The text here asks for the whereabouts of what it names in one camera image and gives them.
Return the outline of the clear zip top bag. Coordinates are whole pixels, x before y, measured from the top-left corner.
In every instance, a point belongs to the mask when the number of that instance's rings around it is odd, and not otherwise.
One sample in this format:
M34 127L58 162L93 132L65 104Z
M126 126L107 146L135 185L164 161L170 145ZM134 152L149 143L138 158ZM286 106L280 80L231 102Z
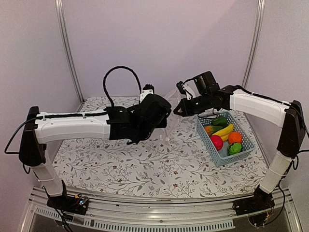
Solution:
M181 98L182 96L178 89L171 90L165 95L165 99L171 104L171 113L167 118L167 126L160 131L160 139L165 144L171 140L173 131L180 123L181 117L174 114L173 110L180 103Z

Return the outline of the light blue perforated basket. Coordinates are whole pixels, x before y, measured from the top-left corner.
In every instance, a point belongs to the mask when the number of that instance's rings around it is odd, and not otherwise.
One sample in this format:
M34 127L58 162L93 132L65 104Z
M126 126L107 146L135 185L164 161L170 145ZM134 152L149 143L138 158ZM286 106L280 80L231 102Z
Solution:
M223 148L217 151L215 148L214 144L212 143L210 137L207 135L205 131L206 126L211 125L211 114L204 115L202 118L197 118L197 132L201 137L201 140L203 141L206 150L209 152L213 162L217 167L222 166L222 165L227 165L229 163L236 162L238 160L244 159L250 155L251 152L255 150L255 145L245 132L245 130L242 128L241 124L239 121L232 116L229 112L220 112L218 114L219 116L223 116L225 119L227 119L227 122L229 124L234 125L234 131L239 132L242 135L242 149L243 151L234 154L234 155L229 155L228 154L228 142L224 142Z

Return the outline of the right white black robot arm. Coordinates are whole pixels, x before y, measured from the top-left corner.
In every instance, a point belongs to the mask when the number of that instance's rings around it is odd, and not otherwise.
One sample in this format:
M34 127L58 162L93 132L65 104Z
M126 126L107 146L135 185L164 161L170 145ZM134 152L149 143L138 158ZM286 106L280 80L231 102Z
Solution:
M292 161L302 152L300 149L308 130L304 121L302 105L298 101L279 101L271 97L249 92L240 85L227 85L223 88L215 81L210 71L191 78L197 87L199 96L185 81L179 81L176 87L186 97L174 109L179 116L193 116L208 109L241 111L269 121L281 128L277 152L260 183L257 193L250 199L254 211L261 210L268 203L268 196L287 175Z

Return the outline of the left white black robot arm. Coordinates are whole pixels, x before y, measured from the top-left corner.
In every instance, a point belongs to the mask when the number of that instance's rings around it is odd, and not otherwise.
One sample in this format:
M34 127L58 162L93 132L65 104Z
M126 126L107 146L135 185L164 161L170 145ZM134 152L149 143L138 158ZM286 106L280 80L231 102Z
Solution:
M165 128L171 105L163 97L148 94L139 104L129 108L106 107L102 111L53 114L31 107L22 132L20 161L33 169L47 194L62 210L72 205L65 185L57 176L45 151L49 142L57 140L99 138L128 139L129 144L147 140L154 129Z

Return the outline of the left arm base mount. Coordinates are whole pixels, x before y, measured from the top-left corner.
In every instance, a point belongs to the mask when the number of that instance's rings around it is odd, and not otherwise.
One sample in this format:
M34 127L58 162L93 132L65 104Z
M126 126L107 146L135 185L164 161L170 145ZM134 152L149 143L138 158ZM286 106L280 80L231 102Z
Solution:
M89 205L89 198L82 196L80 193L75 196L69 196L64 181L62 183L62 193L59 196L50 196L47 191L48 197L47 206L63 212L69 212L79 215L86 215Z

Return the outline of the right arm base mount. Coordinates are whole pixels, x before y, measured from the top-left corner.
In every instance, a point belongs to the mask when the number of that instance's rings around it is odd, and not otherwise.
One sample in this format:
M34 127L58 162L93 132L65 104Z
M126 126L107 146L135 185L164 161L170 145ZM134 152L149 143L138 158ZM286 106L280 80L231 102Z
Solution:
M265 193L258 186L253 196L235 200L232 208L237 216L254 213L254 215L248 217L249 222L253 226L261 227L265 226L268 222L273 213L274 206L275 203L272 194Z

